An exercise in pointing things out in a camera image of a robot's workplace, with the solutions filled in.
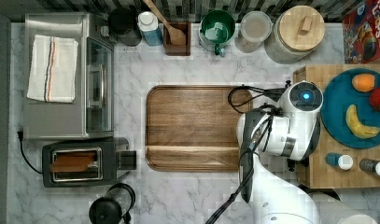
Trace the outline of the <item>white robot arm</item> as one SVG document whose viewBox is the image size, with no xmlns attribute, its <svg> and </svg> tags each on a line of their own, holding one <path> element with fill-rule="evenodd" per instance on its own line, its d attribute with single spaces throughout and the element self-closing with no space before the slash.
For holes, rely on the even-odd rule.
<svg viewBox="0 0 380 224">
<path fill-rule="evenodd" d="M 317 206 L 302 189 L 264 168 L 260 154 L 302 161 L 316 149 L 317 114 L 323 95 L 317 85 L 302 81 L 285 89 L 273 106 L 244 113 L 237 123 L 241 196 L 255 224 L 319 224 Z"/>
</svg>

